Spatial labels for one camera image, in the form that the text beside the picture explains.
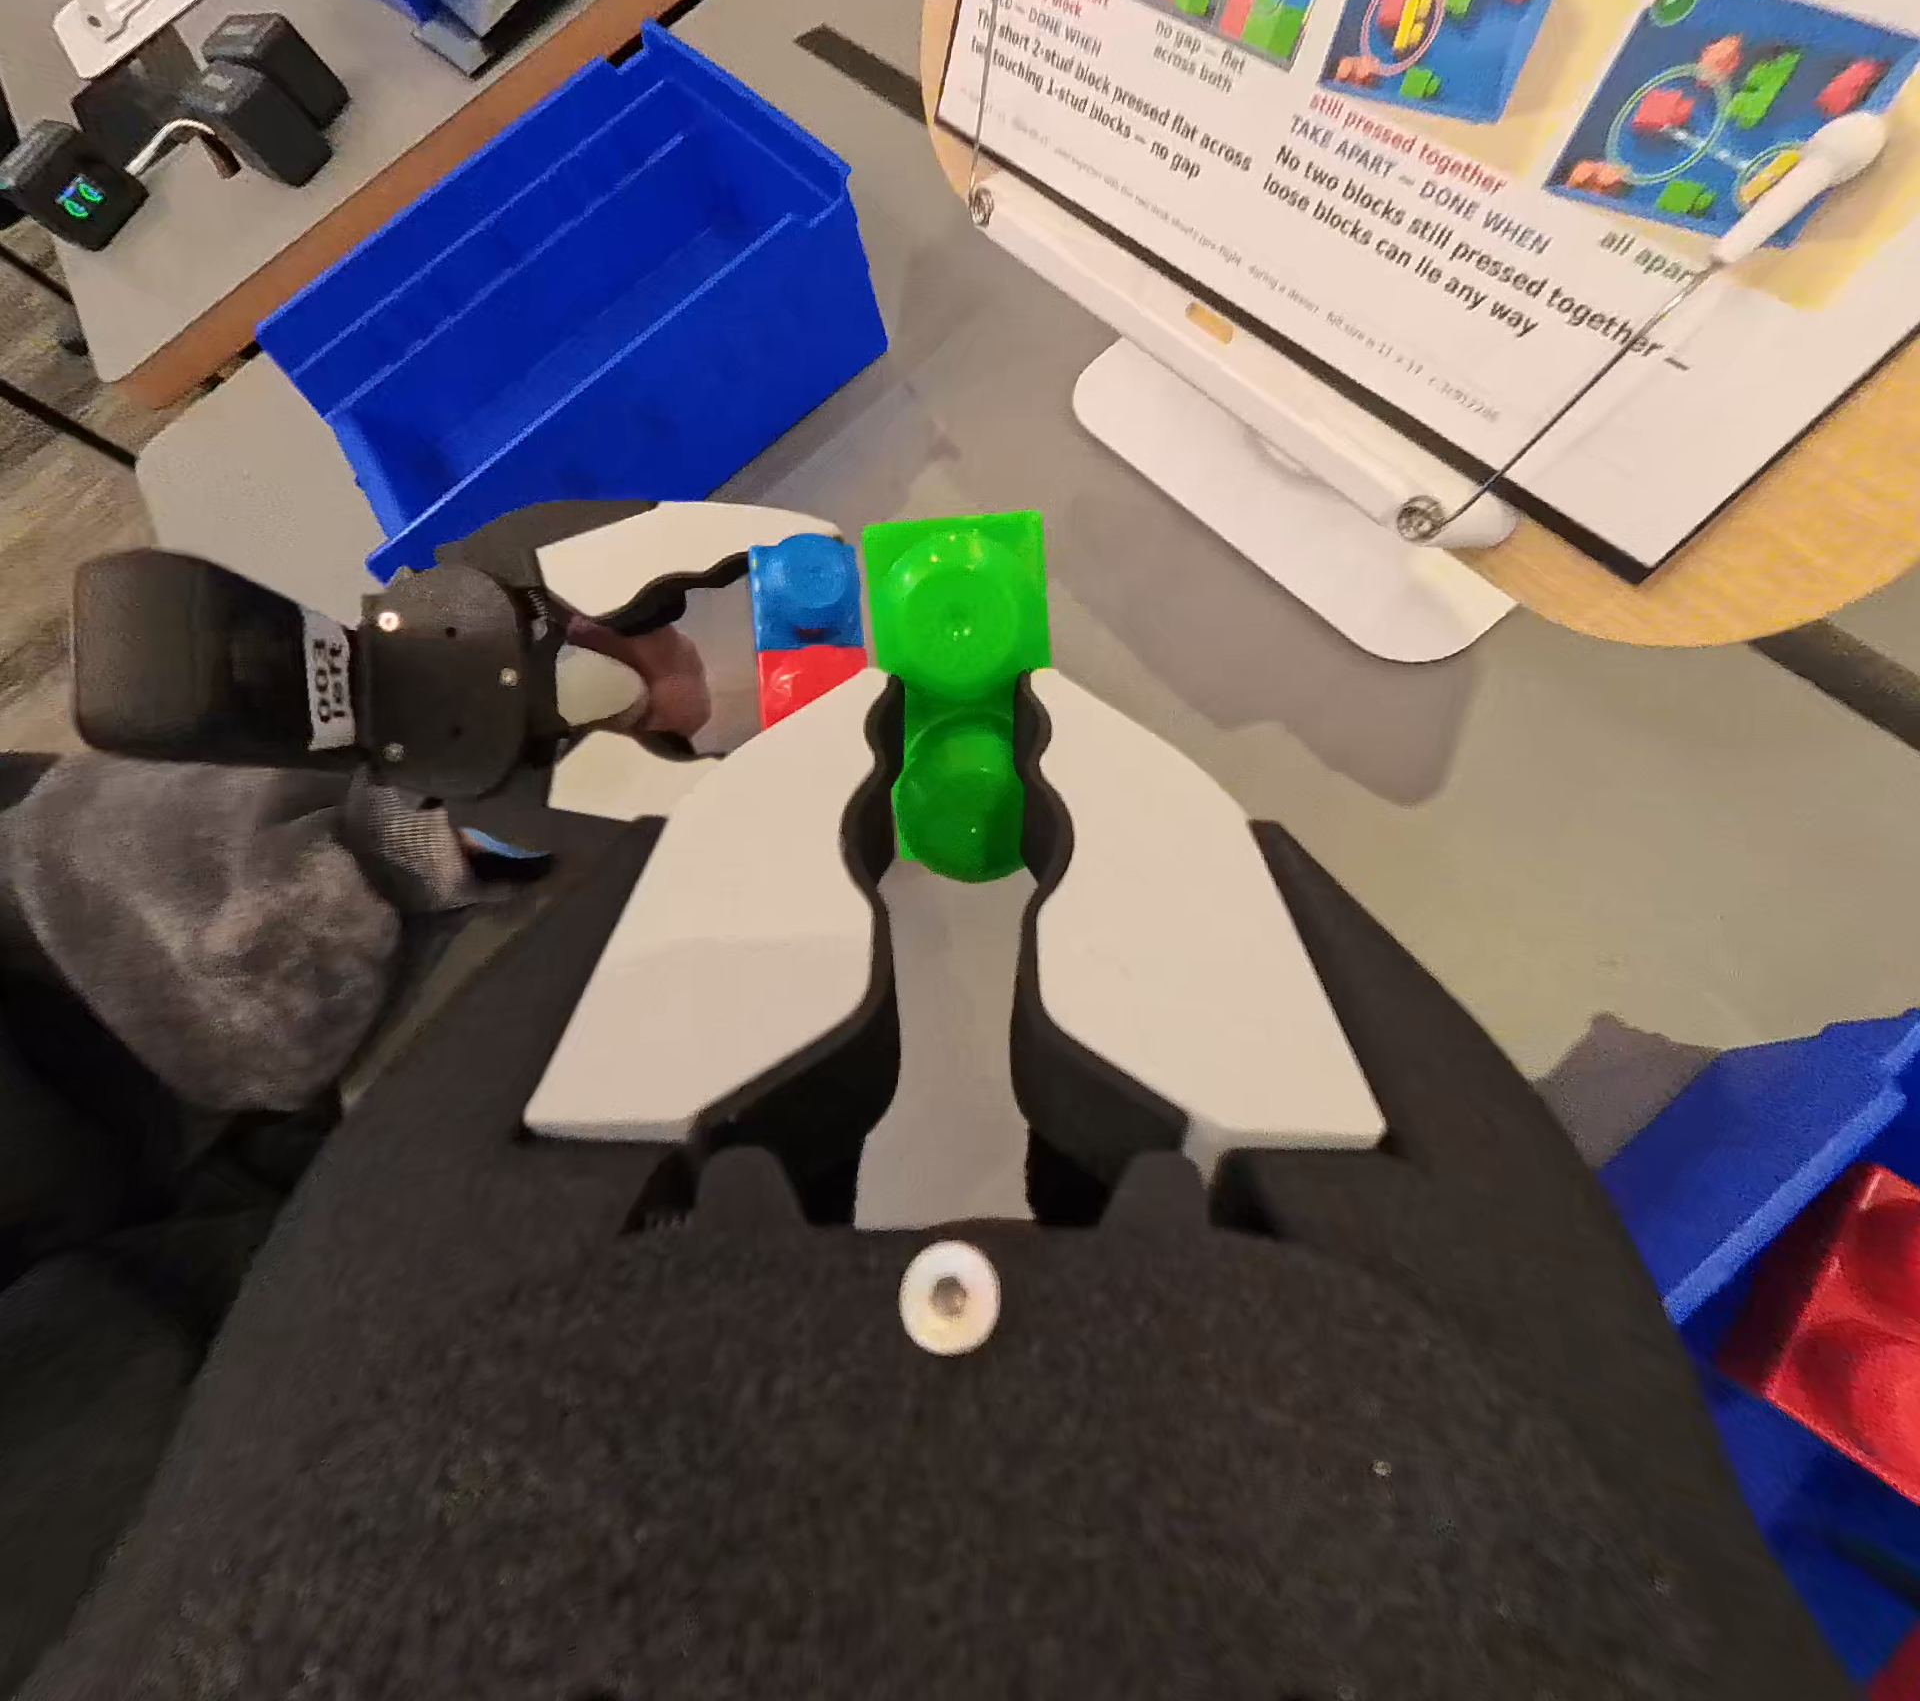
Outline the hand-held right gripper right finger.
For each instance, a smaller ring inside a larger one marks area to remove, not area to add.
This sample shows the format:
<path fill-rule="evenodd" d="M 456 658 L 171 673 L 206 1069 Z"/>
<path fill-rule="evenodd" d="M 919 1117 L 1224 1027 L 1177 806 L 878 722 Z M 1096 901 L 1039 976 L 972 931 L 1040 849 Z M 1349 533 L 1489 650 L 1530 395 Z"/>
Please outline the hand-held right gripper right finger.
<path fill-rule="evenodd" d="M 1387 1117 L 1243 804 L 1057 667 L 1014 695 L 1011 1078 L 1035 1220 L 1095 1224 L 1148 1156 L 1373 1153 Z"/>

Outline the person's left hand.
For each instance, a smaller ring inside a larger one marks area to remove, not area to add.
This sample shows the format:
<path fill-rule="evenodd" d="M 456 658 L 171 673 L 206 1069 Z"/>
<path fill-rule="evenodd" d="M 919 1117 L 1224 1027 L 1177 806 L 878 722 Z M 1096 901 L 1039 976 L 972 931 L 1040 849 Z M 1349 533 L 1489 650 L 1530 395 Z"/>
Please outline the person's left hand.
<path fill-rule="evenodd" d="M 640 680 L 642 693 L 616 715 L 618 732 L 695 743 L 712 715 L 708 670 L 699 646 L 675 624 L 649 631 L 607 633 L 607 651 Z"/>

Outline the green toy block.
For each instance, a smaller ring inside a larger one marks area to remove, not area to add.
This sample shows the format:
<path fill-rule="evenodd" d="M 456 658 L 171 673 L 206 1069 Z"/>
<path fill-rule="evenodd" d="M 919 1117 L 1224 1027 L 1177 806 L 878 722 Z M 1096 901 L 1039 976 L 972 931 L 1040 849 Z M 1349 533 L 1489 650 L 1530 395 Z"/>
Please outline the green toy block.
<path fill-rule="evenodd" d="M 1044 516 L 875 521 L 860 556 L 875 660 L 904 691 L 898 851 L 945 879 L 1004 879 L 1022 862 L 1014 687 L 1050 664 Z"/>

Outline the red one-stud block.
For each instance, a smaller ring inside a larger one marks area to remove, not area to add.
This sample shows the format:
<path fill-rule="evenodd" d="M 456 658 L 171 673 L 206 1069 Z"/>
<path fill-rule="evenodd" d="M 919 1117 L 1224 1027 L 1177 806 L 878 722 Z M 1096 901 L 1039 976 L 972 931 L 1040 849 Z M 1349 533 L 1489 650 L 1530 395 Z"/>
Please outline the red one-stud block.
<path fill-rule="evenodd" d="M 810 642 L 757 651 L 757 705 L 763 729 L 798 712 L 868 667 L 862 646 Z"/>

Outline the printed instruction sheet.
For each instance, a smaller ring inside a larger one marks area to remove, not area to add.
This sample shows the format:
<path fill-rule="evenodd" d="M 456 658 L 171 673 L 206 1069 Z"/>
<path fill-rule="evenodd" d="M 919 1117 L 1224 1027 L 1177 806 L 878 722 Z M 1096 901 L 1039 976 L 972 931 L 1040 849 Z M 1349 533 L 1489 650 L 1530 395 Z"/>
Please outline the printed instruction sheet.
<path fill-rule="evenodd" d="M 941 125 L 1642 577 L 1917 339 L 1918 0 L 967 0 Z"/>

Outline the black box device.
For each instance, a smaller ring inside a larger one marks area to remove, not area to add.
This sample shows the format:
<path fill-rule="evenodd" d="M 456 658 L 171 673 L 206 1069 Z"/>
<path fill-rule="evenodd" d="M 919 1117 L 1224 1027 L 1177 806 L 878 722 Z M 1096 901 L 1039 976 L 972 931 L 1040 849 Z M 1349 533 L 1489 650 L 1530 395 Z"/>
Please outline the black box device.
<path fill-rule="evenodd" d="M 236 12 L 219 22 L 203 41 L 206 63 L 252 69 L 285 91 L 308 122 L 329 130 L 351 104 L 336 67 L 301 28 L 273 9 Z"/>
<path fill-rule="evenodd" d="M 133 177 L 199 145 L 220 177 L 240 166 L 287 186 L 304 186 L 332 159 L 322 125 L 266 73 L 211 61 L 189 82 L 164 86 L 135 66 L 91 79 L 69 99 L 76 125 Z"/>

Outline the red two-stud block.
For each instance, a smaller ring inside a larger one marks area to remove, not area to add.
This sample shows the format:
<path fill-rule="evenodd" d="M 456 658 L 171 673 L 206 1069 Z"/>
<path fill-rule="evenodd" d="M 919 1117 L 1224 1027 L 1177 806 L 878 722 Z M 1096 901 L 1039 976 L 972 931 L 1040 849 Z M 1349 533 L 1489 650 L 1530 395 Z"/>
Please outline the red two-stud block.
<path fill-rule="evenodd" d="M 1918 1500 L 1918 1188 L 1846 1173 L 1761 1260 L 1717 1365 Z"/>

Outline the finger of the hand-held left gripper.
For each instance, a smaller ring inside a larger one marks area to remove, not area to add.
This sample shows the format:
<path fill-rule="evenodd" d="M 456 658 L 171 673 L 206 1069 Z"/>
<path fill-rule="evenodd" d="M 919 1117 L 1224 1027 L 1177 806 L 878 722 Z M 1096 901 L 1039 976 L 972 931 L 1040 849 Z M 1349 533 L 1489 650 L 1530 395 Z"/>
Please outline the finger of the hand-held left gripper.
<path fill-rule="evenodd" d="M 630 666 L 560 666 L 557 710 L 569 729 L 547 771 L 547 809 L 575 819 L 668 819 L 708 776 L 749 749 L 759 729 L 732 747 L 700 752 L 679 732 L 655 729 L 655 691 Z"/>
<path fill-rule="evenodd" d="M 672 500 L 534 549 L 540 587 L 616 631 L 656 631 L 684 616 L 688 593 L 743 577 L 757 546 L 814 536 L 849 548 L 830 521 L 721 500 Z"/>

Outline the blue one-stud block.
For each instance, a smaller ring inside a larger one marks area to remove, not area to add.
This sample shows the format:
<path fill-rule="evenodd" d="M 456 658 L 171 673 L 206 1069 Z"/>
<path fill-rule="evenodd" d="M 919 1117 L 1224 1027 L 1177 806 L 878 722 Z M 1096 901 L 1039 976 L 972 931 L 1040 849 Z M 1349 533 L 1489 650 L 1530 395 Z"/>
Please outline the blue one-stud block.
<path fill-rule="evenodd" d="M 749 549 L 752 637 L 759 654 L 827 646 L 862 651 L 862 579 L 853 544 L 793 533 Z"/>

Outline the white wooden document stand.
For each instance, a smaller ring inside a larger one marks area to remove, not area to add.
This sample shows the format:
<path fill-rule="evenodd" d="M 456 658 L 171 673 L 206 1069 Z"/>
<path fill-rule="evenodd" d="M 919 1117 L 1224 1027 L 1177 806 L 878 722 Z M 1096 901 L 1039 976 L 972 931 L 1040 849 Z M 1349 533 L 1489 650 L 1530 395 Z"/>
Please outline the white wooden document stand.
<path fill-rule="evenodd" d="M 1499 477 L 1450 513 L 1404 488 L 1368 415 L 1255 368 L 1219 308 L 1095 242 L 945 127 L 948 30 L 967 0 L 924 1 L 924 98 L 972 222 L 1116 331 L 1074 385 L 1083 427 L 1358 647 L 1399 662 L 1465 651 L 1516 603 L 1579 631 L 1705 646 L 1787 631 L 1917 564 L 1917 339 L 1707 521 L 1634 577 L 1553 521 L 1501 504 Z"/>

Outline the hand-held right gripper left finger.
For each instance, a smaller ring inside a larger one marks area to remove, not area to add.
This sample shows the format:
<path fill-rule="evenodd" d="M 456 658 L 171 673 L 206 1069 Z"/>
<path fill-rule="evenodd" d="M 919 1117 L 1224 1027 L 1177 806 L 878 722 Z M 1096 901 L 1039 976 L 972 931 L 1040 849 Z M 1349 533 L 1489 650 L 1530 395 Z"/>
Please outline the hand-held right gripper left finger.
<path fill-rule="evenodd" d="M 644 862 L 523 1113 L 530 1137 L 705 1167 L 781 1163 L 809 1220 L 851 1224 L 900 1087 L 880 882 L 897 857 L 903 683 L 866 667 L 708 776 Z"/>

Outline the black device green lights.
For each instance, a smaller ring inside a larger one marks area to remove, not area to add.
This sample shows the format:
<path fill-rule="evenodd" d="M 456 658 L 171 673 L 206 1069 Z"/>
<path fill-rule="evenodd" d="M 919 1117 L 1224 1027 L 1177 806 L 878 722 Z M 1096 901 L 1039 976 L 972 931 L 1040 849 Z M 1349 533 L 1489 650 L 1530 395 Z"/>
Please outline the black device green lights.
<path fill-rule="evenodd" d="M 108 248 L 148 198 L 139 177 L 63 120 L 36 120 L 2 158 L 4 217 L 33 220 L 72 248 Z"/>

